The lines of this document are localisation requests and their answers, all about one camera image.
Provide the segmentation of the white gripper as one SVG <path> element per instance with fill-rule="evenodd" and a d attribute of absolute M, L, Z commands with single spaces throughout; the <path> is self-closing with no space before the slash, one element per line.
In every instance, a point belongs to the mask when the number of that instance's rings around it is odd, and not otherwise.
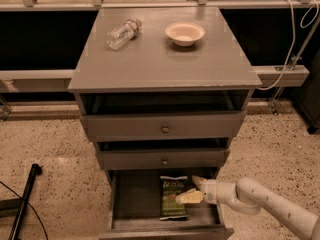
<path fill-rule="evenodd" d="M 199 190 L 191 189 L 187 192 L 176 196 L 175 200 L 178 204 L 197 204 L 201 203 L 204 197 L 204 201 L 208 204 L 217 203 L 217 181 L 213 179 L 207 179 L 193 175 L 193 183 Z"/>

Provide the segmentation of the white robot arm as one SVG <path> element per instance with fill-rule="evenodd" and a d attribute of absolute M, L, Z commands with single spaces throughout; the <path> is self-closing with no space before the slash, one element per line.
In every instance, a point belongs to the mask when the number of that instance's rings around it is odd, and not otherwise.
<path fill-rule="evenodd" d="M 178 204 L 224 204 L 232 210 L 256 215 L 266 210 L 300 240 L 320 240 L 320 217 L 292 203 L 258 181 L 242 177 L 236 183 L 192 177 L 197 188 L 176 196 Z"/>

